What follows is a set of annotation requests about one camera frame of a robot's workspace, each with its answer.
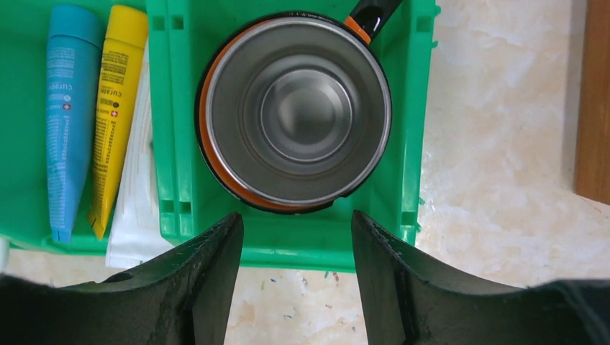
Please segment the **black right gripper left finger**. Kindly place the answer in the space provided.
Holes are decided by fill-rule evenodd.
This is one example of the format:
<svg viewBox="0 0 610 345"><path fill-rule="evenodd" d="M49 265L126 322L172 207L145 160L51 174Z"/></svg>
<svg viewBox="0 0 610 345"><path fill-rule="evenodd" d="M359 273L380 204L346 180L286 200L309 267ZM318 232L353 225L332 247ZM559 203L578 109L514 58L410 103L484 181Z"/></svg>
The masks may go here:
<svg viewBox="0 0 610 345"><path fill-rule="evenodd" d="M223 344L244 238L231 213L102 282L1 276L3 344Z"/></svg>

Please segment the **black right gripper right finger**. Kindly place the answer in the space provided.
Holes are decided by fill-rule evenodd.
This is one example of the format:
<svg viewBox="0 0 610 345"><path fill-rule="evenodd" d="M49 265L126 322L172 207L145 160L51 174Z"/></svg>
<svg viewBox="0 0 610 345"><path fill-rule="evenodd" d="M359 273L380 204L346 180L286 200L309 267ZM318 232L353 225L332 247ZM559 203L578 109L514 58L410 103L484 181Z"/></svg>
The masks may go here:
<svg viewBox="0 0 610 345"><path fill-rule="evenodd" d="M454 268L362 211L352 248L370 344L607 344L609 281L519 288Z"/></svg>

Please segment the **steel cup orange sleeve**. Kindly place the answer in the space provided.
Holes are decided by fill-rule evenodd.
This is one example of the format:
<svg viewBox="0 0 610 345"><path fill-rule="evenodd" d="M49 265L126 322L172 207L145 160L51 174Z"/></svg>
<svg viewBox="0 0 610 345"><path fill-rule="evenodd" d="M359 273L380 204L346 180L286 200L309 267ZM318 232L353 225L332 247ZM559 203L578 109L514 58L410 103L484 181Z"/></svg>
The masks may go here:
<svg viewBox="0 0 610 345"><path fill-rule="evenodd" d="M263 211L311 213L371 176L393 109L370 44L398 7L359 1L343 21L282 11L225 40L194 101L199 149L225 189Z"/></svg>

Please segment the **blue toothpaste tube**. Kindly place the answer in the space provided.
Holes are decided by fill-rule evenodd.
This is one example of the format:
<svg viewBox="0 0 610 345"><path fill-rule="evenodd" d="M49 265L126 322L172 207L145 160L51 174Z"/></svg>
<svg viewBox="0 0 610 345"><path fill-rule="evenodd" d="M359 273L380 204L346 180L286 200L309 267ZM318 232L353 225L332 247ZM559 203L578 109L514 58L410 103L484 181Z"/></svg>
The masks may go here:
<svg viewBox="0 0 610 345"><path fill-rule="evenodd" d="M81 6L54 6L46 52L46 163L55 241L71 241L94 142L104 25Z"/></svg>

